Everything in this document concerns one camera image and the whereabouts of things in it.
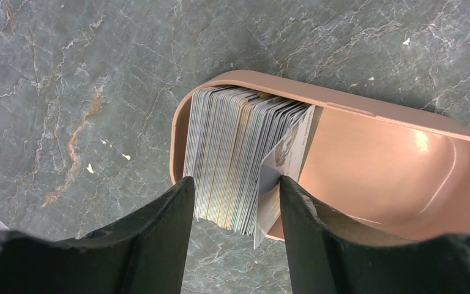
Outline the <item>white printed credit card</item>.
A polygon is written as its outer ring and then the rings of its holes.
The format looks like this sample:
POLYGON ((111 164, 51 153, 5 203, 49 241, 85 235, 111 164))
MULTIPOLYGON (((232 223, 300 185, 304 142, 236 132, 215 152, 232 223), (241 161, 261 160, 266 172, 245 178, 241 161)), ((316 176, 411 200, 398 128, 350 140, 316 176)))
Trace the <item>white printed credit card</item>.
POLYGON ((299 179, 314 105, 303 105, 295 111, 282 128, 277 142, 259 166, 259 189, 253 247, 256 249, 280 216, 279 178, 283 175, 299 179))

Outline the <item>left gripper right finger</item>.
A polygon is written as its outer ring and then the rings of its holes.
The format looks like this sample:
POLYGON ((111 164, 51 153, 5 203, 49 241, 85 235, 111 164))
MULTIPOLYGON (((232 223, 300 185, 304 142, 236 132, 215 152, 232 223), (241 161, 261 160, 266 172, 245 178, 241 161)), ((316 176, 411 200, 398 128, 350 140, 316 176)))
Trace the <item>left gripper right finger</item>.
POLYGON ((294 293, 470 293, 470 235, 404 239, 279 183, 294 293))

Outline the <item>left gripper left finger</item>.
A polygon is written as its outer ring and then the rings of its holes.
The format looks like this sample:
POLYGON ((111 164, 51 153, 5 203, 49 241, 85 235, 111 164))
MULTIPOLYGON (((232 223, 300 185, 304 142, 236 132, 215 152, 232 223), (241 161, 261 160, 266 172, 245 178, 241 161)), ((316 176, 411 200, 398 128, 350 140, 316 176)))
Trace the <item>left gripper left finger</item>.
POLYGON ((187 176, 80 239, 0 230, 0 293, 179 293, 194 207, 187 176))

